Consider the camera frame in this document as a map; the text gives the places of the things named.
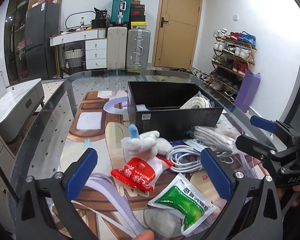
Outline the person's left hand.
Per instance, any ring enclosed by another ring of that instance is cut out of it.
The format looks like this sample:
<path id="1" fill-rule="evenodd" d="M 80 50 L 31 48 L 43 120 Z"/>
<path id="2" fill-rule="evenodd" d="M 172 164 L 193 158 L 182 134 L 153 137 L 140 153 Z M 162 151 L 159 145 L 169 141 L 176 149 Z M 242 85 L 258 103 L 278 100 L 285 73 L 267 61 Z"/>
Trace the person's left hand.
<path id="1" fill-rule="evenodd" d="M 145 230 L 137 235 L 133 240 L 154 240 L 154 232 L 151 230 Z"/>

